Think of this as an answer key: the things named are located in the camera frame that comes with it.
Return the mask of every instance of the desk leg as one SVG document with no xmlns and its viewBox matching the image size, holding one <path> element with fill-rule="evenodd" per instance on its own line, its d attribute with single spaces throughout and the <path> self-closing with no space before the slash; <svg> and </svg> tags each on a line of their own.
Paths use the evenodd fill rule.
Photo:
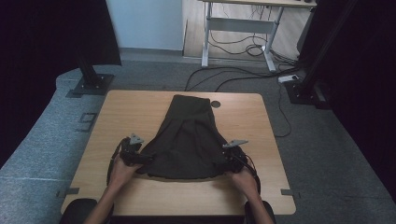
<svg viewBox="0 0 396 224">
<path fill-rule="evenodd" d="M 202 49 L 202 67 L 207 67 L 209 61 L 208 39 L 209 39 L 209 31 L 210 31 L 210 18 L 212 16 L 212 4 L 213 3 L 208 3 L 207 13 L 206 13 L 205 42 L 204 42 L 204 48 Z"/>
<path fill-rule="evenodd" d="M 272 47 L 272 44 L 274 42 L 274 38 L 275 38 L 275 34 L 277 31 L 277 27 L 279 26 L 279 22 L 280 22 L 280 18 L 282 17 L 282 13 L 283 13 L 283 7 L 279 8 L 279 11 L 277 13 L 277 17 L 276 20 L 274 21 L 274 26 L 272 28 L 271 34 L 269 36 L 269 39 L 267 41 L 267 44 L 265 46 L 262 46 L 262 51 L 265 57 L 265 61 L 267 61 L 268 64 L 268 69 L 270 70 L 270 72 L 275 72 L 276 68 L 274 66 L 274 62 L 272 60 L 271 57 L 271 53 L 270 53 L 270 49 Z"/>
</svg>

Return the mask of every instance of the wooden desk top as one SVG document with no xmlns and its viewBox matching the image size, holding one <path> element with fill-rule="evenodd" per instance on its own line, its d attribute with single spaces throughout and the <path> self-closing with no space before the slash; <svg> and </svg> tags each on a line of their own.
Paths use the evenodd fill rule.
<svg viewBox="0 0 396 224">
<path fill-rule="evenodd" d="M 241 5 L 258 5 L 269 7 L 316 7 L 317 3 L 312 0 L 306 3 L 304 0 L 200 0 L 211 3 L 225 3 L 225 4 L 241 4 Z"/>
<path fill-rule="evenodd" d="M 110 91 L 92 130 L 62 212 L 77 198 L 99 200 L 106 188 L 107 168 L 120 140 L 136 133 L 145 143 L 154 138 L 175 94 L 219 101 L 213 108 L 217 127 L 227 140 L 246 139 L 242 149 L 253 159 L 262 182 L 262 198 L 277 215 L 295 212 L 276 140 L 262 97 L 252 93 L 176 91 Z M 167 180 L 136 175 L 115 201 L 115 216 L 244 215 L 245 198 L 225 175 L 205 180 Z"/>
</svg>

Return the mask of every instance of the person's arm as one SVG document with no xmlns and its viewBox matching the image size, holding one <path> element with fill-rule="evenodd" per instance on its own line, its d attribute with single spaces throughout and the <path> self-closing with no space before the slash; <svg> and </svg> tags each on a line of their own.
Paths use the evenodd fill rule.
<svg viewBox="0 0 396 224">
<path fill-rule="evenodd" d="M 110 212 L 120 190 L 131 180 L 134 172 L 140 167 L 141 165 L 137 164 L 132 167 L 126 166 L 120 158 L 120 155 L 115 158 L 108 186 L 102 198 L 99 200 L 99 203 L 93 208 L 90 215 L 84 221 L 85 224 L 98 224 L 106 220 L 107 214 Z"/>
<path fill-rule="evenodd" d="M 227 176 L 231 178 L 236 188 L 247 197 L 256 223 L 274 224 L 262 203 L 262 197 L 257 191 L 256 180 L 253 178 L 249 169 L 244 167 L 242 171 L 237 174 L 228 172 Z"/>
</svg>

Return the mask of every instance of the white power adapter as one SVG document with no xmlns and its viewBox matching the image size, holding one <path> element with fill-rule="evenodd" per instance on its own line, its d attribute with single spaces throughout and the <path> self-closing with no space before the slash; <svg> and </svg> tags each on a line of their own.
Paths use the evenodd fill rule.
<svg viewBox="0 0 396 224">
<path fill-rule="evenodd" d="M 296 75 L 290 75 L 290 76 L 285 76 L 285 77 L 279 77 L 277 79 L 277 81 L 279 83 L 284 83 L 284 82 L 288 82 L 288 81 L 297 81 L 299 79 L 299 77 L 297 77 Z"/>
</svg>

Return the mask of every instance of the gray carpet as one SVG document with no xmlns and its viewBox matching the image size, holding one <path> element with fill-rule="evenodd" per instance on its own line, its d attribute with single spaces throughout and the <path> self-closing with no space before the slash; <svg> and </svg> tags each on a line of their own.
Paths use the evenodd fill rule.
<svg viewBox="0 0 396 224">
<path fill-rule="evenodd" d="M 123 61 L 122 67 L 95 66 L 98 73 L 115 75 L 110 89 L 148 91 L 183 91 L 199 68 L 197 63 L 131 61 Z M 216 73 L 195 75 L 191 86 Z M 214 91 L 221 81 L 242 76 L 247 75 L 222 74 L 193 91 Z M 74 70 L 57 78 L 51 102 L 1 169 L 0 223 L 60 220 L 64 199 L 57 194 L 70 185 L 92 129 L 84 120 L 99 113 L 105 100 L 91 95 L 66 98 L 80 77 Z M 267 78 L 227 83 L 219 91 L 261 94 L 275 135 L 283 135 L 290 127 L 279 110 L 279 88 L 275 78 Z M 277 223 L 395 223 L 395 203 L 333 112 L 292 105 L 283 87 L 281 94 L 291 134 L 276 141 L 297 212 L 276 216 Z"/>
</svg>

